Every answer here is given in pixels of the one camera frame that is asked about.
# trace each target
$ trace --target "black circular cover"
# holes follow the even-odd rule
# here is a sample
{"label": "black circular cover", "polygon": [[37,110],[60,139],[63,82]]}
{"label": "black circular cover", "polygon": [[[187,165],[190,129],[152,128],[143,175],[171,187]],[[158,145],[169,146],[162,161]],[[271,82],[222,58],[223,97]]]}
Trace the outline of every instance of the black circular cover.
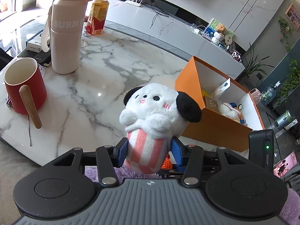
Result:
{"label": "black circular cover", "polygon": [[95,197],[93,182],[69,166],[48,166],[21,179],[13,198],[22,214],[55,219],[84,209]]}
{"label": "black circular cover", "polygon": [[231,216],[245,219],[279,215],[286,199],[285,183],[255,165],[232,165],[209,178],[209,201]]}

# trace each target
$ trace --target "green plant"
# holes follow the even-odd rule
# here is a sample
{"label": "green plant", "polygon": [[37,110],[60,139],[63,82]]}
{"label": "green plant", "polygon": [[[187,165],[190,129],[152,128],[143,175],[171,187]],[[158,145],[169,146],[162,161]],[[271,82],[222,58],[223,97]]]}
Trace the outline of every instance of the green plant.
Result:
{"label": "green plant", "polygon": [[291,43],[291,36],[294,29],[291,29],[288,22],[283,19],[281,16],[279,16],[278,23],[280,25],[280,32],[281,35],[279,37],[279,40],[283,42],[285,40],[285,49],[289,53],[292,49],[292,43]]}
{"label": "green plant", "polygon": [[254,47],[250,43],[249,43],[249,45],[250,45],[250,60],[249,60],[249,62],[246,58],[244,58],[246,63],[247,63],[246,69],[245,69],[245,74],[247,76],[249,76],[251,73],[259,71],[259,72],[262,72],[263,74],[267,75],[266,71],[261,69],[261,67],[262,66],[268,66],[268,67],[273,67],[274,68],[274,66],[267,65],[267,64],[262,64],[261,61],[267,59],[269,56],[267,56],[263,59],[260,59],[257,62],[256,60],[257,60],[258,54],[254,57]]}
{"label": "green plant", "polygon": [[280,105],[281,98],[284,99],[284,102],[287,102],[287,97],[289,94],[289,91],[295,89],[298,85],[300,85],[300,68],[298,66],[297,59],[290,58],[290,51],[293,47],[293,43],[291,42],[291,36],[294,29],[291,29],[289,24],[285,19],[283,19],[281,16],[279,16],[278,23],[280,25],[280,32],[281,36],[279,37],[279,40],[281,42],[285,41],[285,49],[287,51],[287,55],[289,57],[289,68],[290,73],[286,77],[286,81],[283,83],[282,87],[277,92],[277,103]]}

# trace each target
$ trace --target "marble tabletop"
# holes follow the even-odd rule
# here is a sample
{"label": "marble tabletop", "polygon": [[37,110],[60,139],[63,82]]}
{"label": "marble tabletop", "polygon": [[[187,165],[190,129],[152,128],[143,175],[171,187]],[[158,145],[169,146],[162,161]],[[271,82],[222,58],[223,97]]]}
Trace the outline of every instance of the marble tabletop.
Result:
{"label": "marble tabletop", "polygon": [[[0,137],[34,162],[44,165],[74,147],[85,152],[116,145],[126,136],[119,115],[125,93],[146,83],[175,87],[186,61],[138,39],[105,29],[100,36],[82,36],[81,64],[67,75],[46,68],[47,99],[39,109],[42,128],[28,123],[6,106],[0,72]],[[29,125],[32,146],[30,147]],[[216,147],[180,137],[205,150]]]}

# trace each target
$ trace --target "wooden mug handle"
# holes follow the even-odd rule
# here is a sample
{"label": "wooden mug handle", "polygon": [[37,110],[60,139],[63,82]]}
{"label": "wooden mug handle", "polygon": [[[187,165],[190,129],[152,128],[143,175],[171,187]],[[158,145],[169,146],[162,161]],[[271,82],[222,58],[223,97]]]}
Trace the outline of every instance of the wooden mug handle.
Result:
{"label": "wooden mug handle", "polygon": [[34,126],[37,129],[40,129],[42,127],[42,122],[38,115],[38,111],[35,107],[35,103],[31,95],[30,87],[28,85],[21,86],[19,89],[19,93]]}

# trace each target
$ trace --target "white water bottle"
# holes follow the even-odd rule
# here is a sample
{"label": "white water bottle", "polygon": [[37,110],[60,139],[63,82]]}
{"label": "white water bottle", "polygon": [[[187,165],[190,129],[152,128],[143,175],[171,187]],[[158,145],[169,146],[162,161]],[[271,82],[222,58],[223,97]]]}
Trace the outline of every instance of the white water bottle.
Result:
{"label": "white water bottle", "polygon": [[43,51],[47,52],[50,30],[52,67],[57,73],[67,74],[78,68],[81,33],[88,1],[91,0],[55,0],[49,10],[41,44]]}

